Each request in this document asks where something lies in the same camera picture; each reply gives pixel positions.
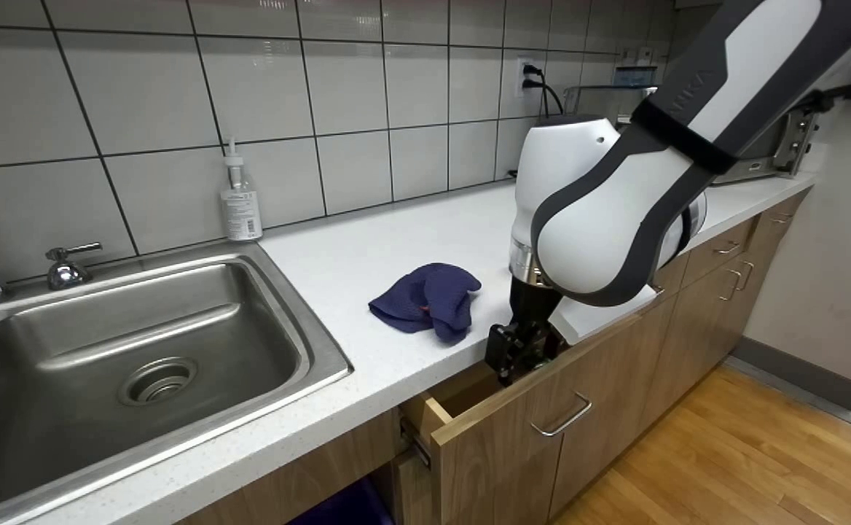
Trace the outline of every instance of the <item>wooden cabinet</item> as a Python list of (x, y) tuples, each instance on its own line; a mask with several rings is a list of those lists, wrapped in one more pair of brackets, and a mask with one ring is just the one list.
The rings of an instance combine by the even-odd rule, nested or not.
[(285, 523), (390, 457), (381, 485), (400, 525), (549, 523), (734, 348), (802, 198), (680, 258), (649, 310), (515, 386), (474, 364), (406, 402), (428, 466), (400, 454), (381, 418), (190, 523)]
[(659, 421), (740, 342), (777, 242), (804, 196), (744, 221), (689, 253), (645, 421)]
[(183, 525), (289, 523), (348, 485), (369, 475), (375, 466), (390, 465), (400, 449), (400, 418), (397, 411), (388, 411), (186, 516)]
[(431, 457), (436, 523), (544, 523), (560, 441), (541, 438), (570, 399), (552, 373), (512, 387), (479, 364), (407, 402), (406, 421)]
[(675, 297), (648, 387), (648, 424), (659, 421), (731, 349), (725, 322), (740, 282), (740, 263), (729, 263)]
[(591, 409), (588, 418), (569, 425), (563, 438), (552, 516), (642, 434), (642, 405), (649, 398), (648, 386), (670, 307), (670, 300), (659, 300), (624, 331), (591, 344), (560, 373), (563, 390), (588, 399)]

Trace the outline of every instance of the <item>white countertop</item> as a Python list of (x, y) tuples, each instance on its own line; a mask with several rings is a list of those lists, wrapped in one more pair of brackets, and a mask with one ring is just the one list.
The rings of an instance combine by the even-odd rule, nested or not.
[[(694, 244), (809, 183), (812, 176), (802, 173), (710, 191), (707, 221)], [(263, 247), (317, 313), (356, 371), (31, 523), (181, 519), (482, 363), (489, 323), (511, 322), (512, 212), (512, 188), (502, 183), (272, 234)], [(369, 297), (422, 263), (451, 263), (483, 282), (473, 303), (473, 332), (454, 348), (442, 348), (431, 332), (397, 332), (368, 313)]]

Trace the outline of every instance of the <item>soap dispenser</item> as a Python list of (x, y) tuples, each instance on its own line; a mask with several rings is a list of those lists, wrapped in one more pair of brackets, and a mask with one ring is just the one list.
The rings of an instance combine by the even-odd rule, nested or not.
[(227, 166), (227, 188), (221, 191), (224, 237), (231, 242), (253, 242), (263, 237), (259, 201), (235, 144), (227, 147), (224, 166)]

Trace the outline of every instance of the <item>sink drain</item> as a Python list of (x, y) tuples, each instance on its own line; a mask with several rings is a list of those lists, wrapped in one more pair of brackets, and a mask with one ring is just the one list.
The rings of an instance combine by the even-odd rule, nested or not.
[(123, 386), (123, 402), (155, 405), (181, 393), (195, 379), (195, 364), (190, 358), (167, 357), (139, 364)]

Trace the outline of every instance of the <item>wooden floor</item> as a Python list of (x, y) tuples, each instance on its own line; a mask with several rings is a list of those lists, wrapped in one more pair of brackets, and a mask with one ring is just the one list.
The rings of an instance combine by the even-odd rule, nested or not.
[(556, 525), (851, 525), (851, 424), (715, 371)]

